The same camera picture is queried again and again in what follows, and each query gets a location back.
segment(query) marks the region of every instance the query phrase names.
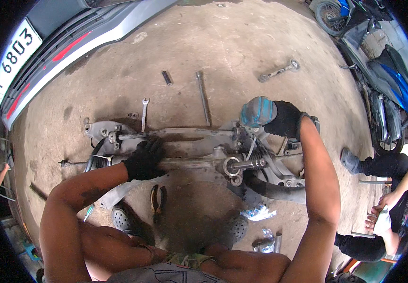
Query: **tools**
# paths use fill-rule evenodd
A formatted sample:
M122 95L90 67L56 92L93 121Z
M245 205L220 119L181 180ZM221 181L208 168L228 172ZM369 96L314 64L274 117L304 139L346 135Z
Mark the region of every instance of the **tools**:
M202 99L202 106L204 107L204 116L205 116L205 121L207 122L207 127L210 127L212 125L210 121L210 112L208 110L208 104L207 104L207 98L205 96L204 92L204 74L202 71L197 71L196 72L196 78L198 80L199 84L199 91L201 92L201 99Z
M159 220L160 214L164 208L164 203L166 202L166 187L162 186L160 188L160 203L158 203L158 185L155 185L150 190L150 210L154 213L154 224Z
M161 72L161 74L163 75L166 84L168 86L172 86L173 83L171 82L171 79L169 78L167 71L163 71L163 72Z
M86 212L86 215L84 216L83 222L86 222L88 220L89 216L91 216L91 213L94 211L95 205L91 204L88 208L88 211Z
M149 98L143 99L143 120L141 122L141 133L144 133L146 129L147 104L149 103L149 101Z
M278 75L278 74L280 74L282 72L285 72L287 70L290 70L292 72L298 72L300 70L300 64L298 63L297 60L291 59L289 61L289 65L287 65L285 68L276 70L276 71L268 73L268 74L262 74L261 76L259 76L258 81L259 82L266 82L271 77L276 76L276 75Z

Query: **work glove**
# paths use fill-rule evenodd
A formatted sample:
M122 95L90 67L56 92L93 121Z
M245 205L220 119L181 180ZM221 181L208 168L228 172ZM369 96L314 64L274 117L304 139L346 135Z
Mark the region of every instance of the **work glove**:
M128 173L128 182L131 180L150 180L163 176L165 171L157 169L158 162L163 159L163 140L151 139L142 141L136 146L136 150L122 162Z
M300 140L301 120L304 116L309 117L308 113L301 112L290 102L276 100L274 103L278 109L278 114L273 121L264 126L264 131L288 139Z

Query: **hydraulic hose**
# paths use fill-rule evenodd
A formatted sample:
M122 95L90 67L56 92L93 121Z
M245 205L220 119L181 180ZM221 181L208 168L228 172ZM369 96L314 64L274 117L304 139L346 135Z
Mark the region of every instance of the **hydraulic hose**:
M91 170L91 167L92 167L92 165L94 163L94 158L95 158L94 155L96 155L98 153L98 151L101 149L102 145L105 143L106 140L107 140L107 138L101 139L98 142L98 144L95 146L94 150L92 150L92 153L91 153L92 155L89 156L89 160L88 160L88 163L86 164L86 169L84 169L84 172L87 172L87 171Z
M286 187L270 184L257 178L250 171L243 173L243 181L250 189L262 196L278 201L293 201L298 204L306 204L305 187Z

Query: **combination wrench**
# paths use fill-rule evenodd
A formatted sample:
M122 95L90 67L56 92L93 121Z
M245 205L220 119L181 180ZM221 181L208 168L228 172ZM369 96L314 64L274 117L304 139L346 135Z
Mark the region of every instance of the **combination wrench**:
M149 103L149 101L150 98L143 99L143 120L141 122L141 133L144 133L146 129L147 104Z

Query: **zip tie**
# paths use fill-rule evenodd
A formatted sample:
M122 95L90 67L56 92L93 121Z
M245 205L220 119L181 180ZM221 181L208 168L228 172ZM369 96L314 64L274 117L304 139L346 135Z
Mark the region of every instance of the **zip tie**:
M251 154L253 153L254 145L256 144L257 137L254 137L253 142L251 143L250 151L248 152L248 155L245 158L245 161L248 161L250 159Z

